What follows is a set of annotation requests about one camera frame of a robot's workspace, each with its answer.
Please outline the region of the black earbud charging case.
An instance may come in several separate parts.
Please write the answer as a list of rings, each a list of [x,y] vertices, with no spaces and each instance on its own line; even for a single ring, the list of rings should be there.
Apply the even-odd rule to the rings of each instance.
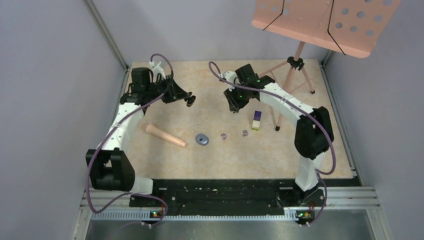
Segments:
[[[185,101],[186,101],[186,106],[191,107],[194,104],[194,102],[196,101],[196,96],[192,95],[192,96],[188,97],[187,99],[185,99]]]

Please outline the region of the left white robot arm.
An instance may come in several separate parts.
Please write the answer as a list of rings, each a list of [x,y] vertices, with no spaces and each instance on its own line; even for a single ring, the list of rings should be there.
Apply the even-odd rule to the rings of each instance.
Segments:
[[[149,207],[160,202],[159,191],[153,188],[151,178],[137,176],[126,155],[132,135],[148,107],[161,100],[165,104],[185,101],[191,107],[196,96],[183,90],[171,73],[155,66],[137,67],[131,71],[129,90],[119,100],[116,117],[105,139],[96,149],[89,149],[86,162],[90,186],[96,190],[121,191],[141,194],[141,200]]]

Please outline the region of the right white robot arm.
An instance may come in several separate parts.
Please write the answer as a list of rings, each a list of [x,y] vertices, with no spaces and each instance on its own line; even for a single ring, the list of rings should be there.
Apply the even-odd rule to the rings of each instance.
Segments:
[[[329,111],[309,106],[283,90],[268,76],[259,76],[250,64],[235,71],[219,72],[216,77],[229,85],[224,91],[229,110],[239,112],[251,99],[272,107],[295,127],[294,146],[300,155],[299,169],[293,200],[307,206],[314,198],[313,189],[318,184],[318,169],[325,154],[334,151],[334,133]]]

